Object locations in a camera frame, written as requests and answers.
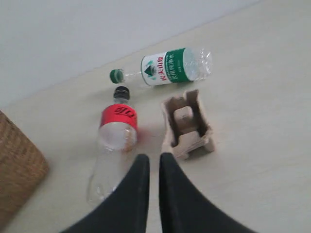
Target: green and white bottle label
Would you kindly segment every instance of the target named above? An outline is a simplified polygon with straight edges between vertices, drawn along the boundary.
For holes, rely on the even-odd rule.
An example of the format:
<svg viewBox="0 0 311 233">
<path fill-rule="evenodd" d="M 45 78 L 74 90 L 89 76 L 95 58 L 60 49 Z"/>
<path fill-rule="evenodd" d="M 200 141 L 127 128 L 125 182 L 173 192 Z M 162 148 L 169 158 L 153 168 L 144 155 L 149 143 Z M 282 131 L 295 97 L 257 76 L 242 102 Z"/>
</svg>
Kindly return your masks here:
<svg viewBox="0 0 311 233">
<path fill-rule="evenodd" d="M 141 74 L 150 86 L 189 82 L 183 65 L 185 48 L 145 56 L 141 61 Z"/>
</svg>

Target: beige floor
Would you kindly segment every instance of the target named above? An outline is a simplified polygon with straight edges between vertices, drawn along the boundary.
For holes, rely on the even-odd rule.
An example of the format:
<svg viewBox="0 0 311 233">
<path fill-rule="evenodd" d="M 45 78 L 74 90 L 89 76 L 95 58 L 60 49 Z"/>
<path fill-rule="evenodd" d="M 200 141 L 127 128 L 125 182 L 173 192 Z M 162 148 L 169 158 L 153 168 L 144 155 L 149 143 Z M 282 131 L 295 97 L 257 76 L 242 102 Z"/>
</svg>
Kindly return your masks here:
<svg viewBox="0 0 311 233">
<path fill-rule="evenodd" d="M 149 233 L 160 232 L 157 163 L 165 132 L 159 103 L 200 88 L 217 151 L 181 166 L 226 213 L 260 233 L 311 232 L 311 4 L 271 0 L 141 50 L 6 107 L 39 146 L 51 173 L 6 233 L 53 233 L 90 211 L 86 185 L 95 162 L 110 69 L 143 55 L 202 44 L 213 75 L 191 85 L 141 91 L 136 109 L 152 159 Z"/>
</svg>

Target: red bottle label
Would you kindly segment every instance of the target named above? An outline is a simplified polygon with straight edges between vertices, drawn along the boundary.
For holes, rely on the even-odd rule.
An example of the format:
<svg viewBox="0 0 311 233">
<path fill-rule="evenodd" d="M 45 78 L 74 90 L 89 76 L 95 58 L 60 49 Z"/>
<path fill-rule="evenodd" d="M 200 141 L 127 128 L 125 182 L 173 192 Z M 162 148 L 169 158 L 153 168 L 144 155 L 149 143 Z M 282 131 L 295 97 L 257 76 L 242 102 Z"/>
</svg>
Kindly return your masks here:
<svg viewBox="0 0 311 233">
<path fill-rule="evenodd" d="M 111 122 L 129 124 L 137 131 L 137 113 L 135 109 L 129 105 L 116 103 L 105 108 L 102 113 L 100 127 Z"/>
</svg>

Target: green bottle cap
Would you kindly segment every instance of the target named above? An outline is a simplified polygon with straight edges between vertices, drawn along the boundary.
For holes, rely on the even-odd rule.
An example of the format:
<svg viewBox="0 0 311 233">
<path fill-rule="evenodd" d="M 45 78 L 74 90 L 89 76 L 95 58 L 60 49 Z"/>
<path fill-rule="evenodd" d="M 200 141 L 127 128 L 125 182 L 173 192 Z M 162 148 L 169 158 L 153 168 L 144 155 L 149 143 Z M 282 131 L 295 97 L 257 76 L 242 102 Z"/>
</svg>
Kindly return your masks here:
<svg viewBox="0 0 311 233">
<path fill-rule="evenodd" d="M 122 70 L 121 69 L 113 69 L 110 72 L 110 80 L 113 83 L 122 83 L 124 81 Z"/>
</svg>

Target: water bottle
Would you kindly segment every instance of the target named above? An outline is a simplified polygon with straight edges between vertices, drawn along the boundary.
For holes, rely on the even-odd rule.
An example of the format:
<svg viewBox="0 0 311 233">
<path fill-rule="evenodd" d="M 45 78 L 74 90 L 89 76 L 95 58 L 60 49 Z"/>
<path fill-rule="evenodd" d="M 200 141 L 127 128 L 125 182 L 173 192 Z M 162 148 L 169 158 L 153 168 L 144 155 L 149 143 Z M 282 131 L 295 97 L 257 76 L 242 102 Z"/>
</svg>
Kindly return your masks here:
<svg viewBox="0 0 311 233">
<path fill-rule="evenodd" d="M 87 189 L 87 201 L 92 206 L 115 190 L 134 159 L 137 114 L 129 100 L 128 88 L 119 86 L 114 92 L 114 104 L 102 112 L 97 138 L 99 155 Z"/>
<path fill-rule="evenodd" d="M 136 86 L 156 86 L 193 82 L 211 73 L 211 54 L 205 48 L 182 48 L 144 56 L 139 65 L 113 69 L 113 83 L 132 83 Z"/>
</svg>

